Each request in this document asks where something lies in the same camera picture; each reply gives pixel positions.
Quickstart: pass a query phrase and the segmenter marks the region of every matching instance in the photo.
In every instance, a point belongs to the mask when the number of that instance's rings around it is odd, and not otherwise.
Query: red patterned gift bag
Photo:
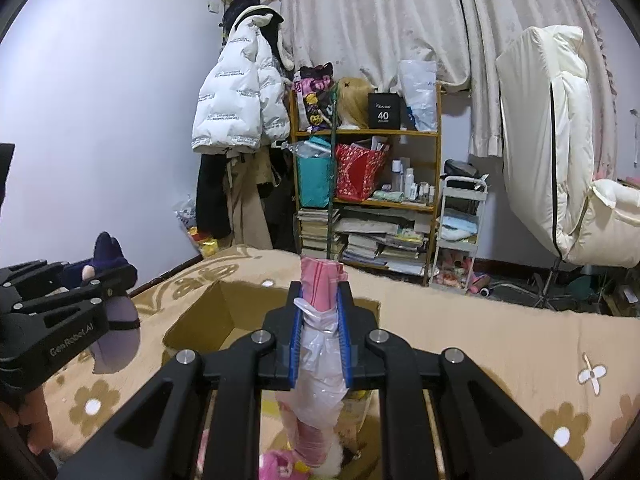
[[[373,193],[375,178],[385,164],[386,150],[367,150],[357,144],[338,144],[338,179],[335,195],[343,200],[366,200]]]

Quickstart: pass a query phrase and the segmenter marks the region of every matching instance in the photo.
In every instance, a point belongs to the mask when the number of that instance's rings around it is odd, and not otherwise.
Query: metal screw
[[[196,358],[196,352],[194,352],[193,350],[189,350],[189,349],[185,349],[185,350],[180,350],[176,355],[175,355],[175,359],[181,364],[181,365],[188,365],[189,363],[191,363],[194,359]]]
[[[461,363],[465,359],[465,353],[460,348],[447,348],[444,358],[453,364]]]
[[[377,328],[369,332],[369,339],[374,343],[385,343],[389,340],[389,332],[382,330],[381,328]]]
[[[251,334],[251,340],[258,345],[267,343],[271,339],[271,334],[266,330],[256,330]]]

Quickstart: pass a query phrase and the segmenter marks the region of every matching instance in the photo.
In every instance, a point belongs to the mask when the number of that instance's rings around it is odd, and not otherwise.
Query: cream padded chair
[[[640,190],[593,180],[591,93],[582,29],[530,27],[497,59],[504,181],[511,209],[560,261],[633,267]],[[555,272],[538,292],[548,304]]]

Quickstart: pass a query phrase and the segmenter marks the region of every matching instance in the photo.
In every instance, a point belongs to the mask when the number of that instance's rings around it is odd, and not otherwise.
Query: bed
[[[640,320],[524,308],[347,271],[354,297],[380,304],[381,327],[415,348],[462,348],[586,479],[624,478],[621,465],[640,450]],[[78,450],[158,370],[164,334],[212,283],[287,288],[299,278],[295,254],[235,246],[136,296],[142,344],[128,367],[93,375],[83,352],[46,384],[54,450],[63,459]],[[373,402],[371,417],[376,410]],[[261,447],[283,444],[278,422],[265,422]],[[377,467],[369,478],[379,474]]]

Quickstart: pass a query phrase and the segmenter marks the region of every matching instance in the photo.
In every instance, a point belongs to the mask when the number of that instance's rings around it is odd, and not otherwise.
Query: curtain
[[[469,152],[502,155],[500,91],[495,59],[525,28],[577,25],[584,31],[581,55],[589,67],[593,99],[594,174],[616,167],[615,90],[602,52],[594,0],[462,0],[468,32],[472,135]]]
[[[362,77],[387,90],[401,59],[436,60],[450,91],[468,88],[460,0],[281,0],[296,68],[331,61],[335,78]]]

